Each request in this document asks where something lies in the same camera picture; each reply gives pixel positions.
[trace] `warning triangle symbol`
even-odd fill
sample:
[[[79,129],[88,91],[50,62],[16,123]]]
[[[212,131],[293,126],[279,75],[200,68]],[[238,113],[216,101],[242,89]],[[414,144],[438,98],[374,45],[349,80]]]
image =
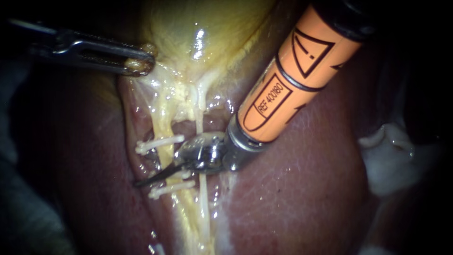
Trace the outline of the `warning triangle symbol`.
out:
[[[306,79],[316,66],[329,53],[334,42],[326,42],[302,33],[297,28],[293,32],[293,55],[296,65]]]

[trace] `metal jaw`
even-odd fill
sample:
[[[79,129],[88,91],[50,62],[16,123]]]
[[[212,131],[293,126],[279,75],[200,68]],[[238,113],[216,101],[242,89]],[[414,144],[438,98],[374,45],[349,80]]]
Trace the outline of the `metal jaw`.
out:
[[[28,31],[29,53],[37,60],[106,71],[124,76],[147,75],[155,64],[154,56],[132,45],[69,29],[53,29],[40,24],[10,19],[9,23]],[[127,59],[142,60],[146,68],[125,65]]]
[[[175,153],[173,162],[154,176],[134,183],[144,187],[172,176],[179,171],[214,174],[223,171],[222,156],[226,153],[223,132],[202,133],[185,141]]]
[[[175,162],[198,162],[199,167],[192,171],[213,174],[223,171],[222,157],[226,153],[223,132],[202,133],[183,143],[178,150]]]

